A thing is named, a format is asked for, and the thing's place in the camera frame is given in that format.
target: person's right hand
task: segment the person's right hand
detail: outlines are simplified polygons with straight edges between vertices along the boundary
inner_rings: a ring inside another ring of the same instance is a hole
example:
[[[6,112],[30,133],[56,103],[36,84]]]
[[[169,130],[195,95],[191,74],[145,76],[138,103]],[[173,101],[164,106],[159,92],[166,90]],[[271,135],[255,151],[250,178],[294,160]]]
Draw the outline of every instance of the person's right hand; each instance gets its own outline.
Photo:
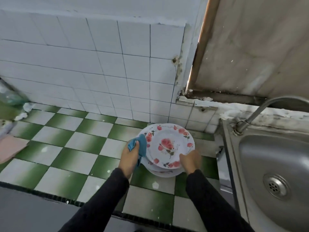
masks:
[[[179,158],[181,165],[188,175],[201,167],[202,157],[197,150],[191,151],[186,156],[180,154]]]

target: floral plate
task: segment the floral plate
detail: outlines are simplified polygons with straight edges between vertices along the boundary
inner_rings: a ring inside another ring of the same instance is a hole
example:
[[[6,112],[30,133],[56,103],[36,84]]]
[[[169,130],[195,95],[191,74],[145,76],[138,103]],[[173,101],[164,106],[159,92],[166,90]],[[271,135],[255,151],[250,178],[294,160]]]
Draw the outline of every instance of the floral plate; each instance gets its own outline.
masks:
[[[147,157],[141,158],[141,164],[144,165],[148,170],[156,171],[156,172],[165,172],[170,171],[169,169],[163,169],[159,166],[153,164],[150,160],[147,159]]]
[[[176,124],[153,124],[140,134],[144,134],[147,140],[146,157],[160,168],[180,168],[179,155],[187,155],[195,149],[191,134]]]
[[[150,169],[148,169],[148,171],[151,172],[152,174],[158,176],[158,177],[171,178],[171,177],[174,177],[174,176],[181,174],[183,172],[183,168],[170,169],[170,170],[165,171],[165,172],[157,172],[157,171],[153,171],[153,170],[150,170]]]

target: faucet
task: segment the faucet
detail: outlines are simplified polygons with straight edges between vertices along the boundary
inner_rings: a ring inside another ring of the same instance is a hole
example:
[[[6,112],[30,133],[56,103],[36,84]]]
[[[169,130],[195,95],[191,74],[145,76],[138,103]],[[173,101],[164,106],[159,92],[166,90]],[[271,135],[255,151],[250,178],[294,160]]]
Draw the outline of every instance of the faucet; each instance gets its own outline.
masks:
[[[252,113],[252,115],[246,119],[246,120],[241,120],[236,123],[234,127],[234,133],[237,135],[242,135],[243,131],[251,124],[251,122],[269,105],[279,102],[284,99],[295,99],[295,100],[300,100],[309,105],[309,100],[300,96],[281,96],[281,97],[276,97],[276,98],[271,98],[267,99],[262,105],[258,107],[258,109],[255,110],[255,112]]]

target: white plate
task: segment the white plate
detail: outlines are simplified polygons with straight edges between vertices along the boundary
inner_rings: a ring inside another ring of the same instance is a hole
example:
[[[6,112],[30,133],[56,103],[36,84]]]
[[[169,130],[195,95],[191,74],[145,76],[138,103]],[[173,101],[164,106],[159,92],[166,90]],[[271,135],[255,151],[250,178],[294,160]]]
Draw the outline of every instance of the white plate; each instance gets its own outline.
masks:
[[[172,178],[174,176],[181,174],[183,172],[183,168],[170,169],[166,172],[157,172],[157,171],[153,171],[153,170],[150,170],[150,169],[148,169],[148,171],[151,172],[152,174],[158,176],[158,177]]]
[[[153,124],[140,133],[146,136],[146,157],[164,169],[180,168],[179,155],[187,155],[195,149],[191,134],[176,124]]]
[[[144,165],[147,169],[153,170],[153,171],[157,171],[157,172],[165,172],[165,171],[169,171],[169,169],[163,169],[158,167],[157,165],[151,163],[147,157],[142,157],[141,158],[141,164]]]

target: forearm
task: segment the forearm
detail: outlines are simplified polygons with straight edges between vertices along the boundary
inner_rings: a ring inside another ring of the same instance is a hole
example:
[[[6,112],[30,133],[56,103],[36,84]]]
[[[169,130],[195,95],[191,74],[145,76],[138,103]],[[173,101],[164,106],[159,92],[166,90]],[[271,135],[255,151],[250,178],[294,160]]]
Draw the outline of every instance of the forearm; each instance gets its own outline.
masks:
[[[63,231],[103,231],[117,203],[129,188],[129,181],[116,168],[102,187],[60,229]]]
[[[225,201],[200,170],[188,175],[186,191],[208,232],[253,232],[251,226]]]

